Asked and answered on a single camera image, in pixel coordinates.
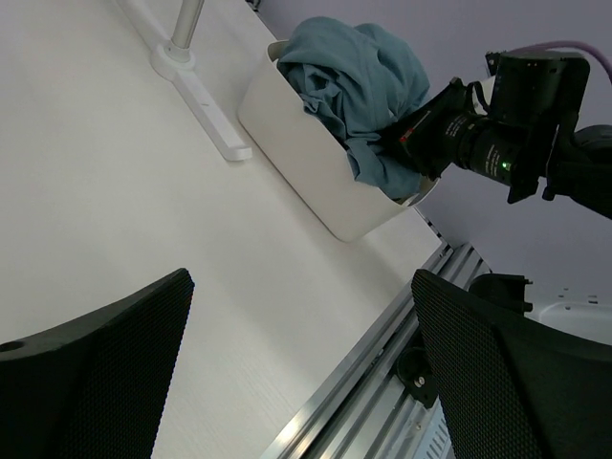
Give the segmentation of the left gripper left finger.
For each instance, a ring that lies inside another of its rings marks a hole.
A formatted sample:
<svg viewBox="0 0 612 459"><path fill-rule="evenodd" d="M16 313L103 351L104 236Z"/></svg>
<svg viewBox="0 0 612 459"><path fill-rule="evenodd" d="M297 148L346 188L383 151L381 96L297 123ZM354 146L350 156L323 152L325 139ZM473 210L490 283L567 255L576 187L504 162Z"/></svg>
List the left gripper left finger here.
<svg viewBox="0 0 612 459"><path fill-rule="evenodd" d="M151 457L193 293L188 270L179 269L3 343L2 457Z"/></svg>

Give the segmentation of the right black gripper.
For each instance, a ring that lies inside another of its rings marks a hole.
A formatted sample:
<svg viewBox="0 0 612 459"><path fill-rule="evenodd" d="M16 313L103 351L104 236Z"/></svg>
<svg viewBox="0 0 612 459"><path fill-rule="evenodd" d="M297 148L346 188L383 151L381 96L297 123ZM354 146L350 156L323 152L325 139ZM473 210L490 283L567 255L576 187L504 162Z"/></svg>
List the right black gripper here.
<svg viewBox="0 0 612 459"><path fill-rule="evenodd" d="M476 115L479 81L465 85L454 77L448 86L415 112L382 130L383 153L430 180L439 179L457 154L443 146L447 125L458 115Z"/></svg>

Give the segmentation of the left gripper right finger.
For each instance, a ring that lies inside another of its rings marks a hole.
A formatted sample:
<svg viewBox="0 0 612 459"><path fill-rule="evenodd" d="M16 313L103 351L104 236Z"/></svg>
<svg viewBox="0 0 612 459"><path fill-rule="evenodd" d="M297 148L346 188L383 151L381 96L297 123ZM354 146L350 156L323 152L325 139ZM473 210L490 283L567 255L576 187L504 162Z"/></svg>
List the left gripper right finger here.
<svg viewBox="0 0 612 459"><path fill-rule="evenodd" d="M537 322L520 275L411 291L458 458L608 458L611 347Z"/></svg>

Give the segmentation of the blue-grey t shirt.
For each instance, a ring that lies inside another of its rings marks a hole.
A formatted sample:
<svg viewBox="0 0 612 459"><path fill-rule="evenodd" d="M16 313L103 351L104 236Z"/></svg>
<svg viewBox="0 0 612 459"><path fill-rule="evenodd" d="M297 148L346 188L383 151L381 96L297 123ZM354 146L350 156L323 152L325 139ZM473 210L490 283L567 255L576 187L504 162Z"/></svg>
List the blue-grey t shirt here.
<svg viewBox="0 0 612 459"><path fill-rule="evenodd" d="M312 17L295 28L276 67L345 149L356 181L392 200L419 190L419 173L386 153L381 137L429 99L426 71L404 40L377 24Z"/></svg>

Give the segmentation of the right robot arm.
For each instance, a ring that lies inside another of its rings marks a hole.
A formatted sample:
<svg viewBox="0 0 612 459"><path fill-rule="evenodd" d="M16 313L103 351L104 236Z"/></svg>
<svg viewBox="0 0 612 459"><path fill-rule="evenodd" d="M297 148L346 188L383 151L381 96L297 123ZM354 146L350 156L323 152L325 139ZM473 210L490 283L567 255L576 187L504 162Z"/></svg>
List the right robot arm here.
<svg viewBox="0 0 612 459"><path fill-rule="evenodd" d="M382 153L440 188L426 215L490 270L529 279L532 318L590 339L611 324L611 126L579 126L590 64L555 42L487 55L381 131Z"/></svg>

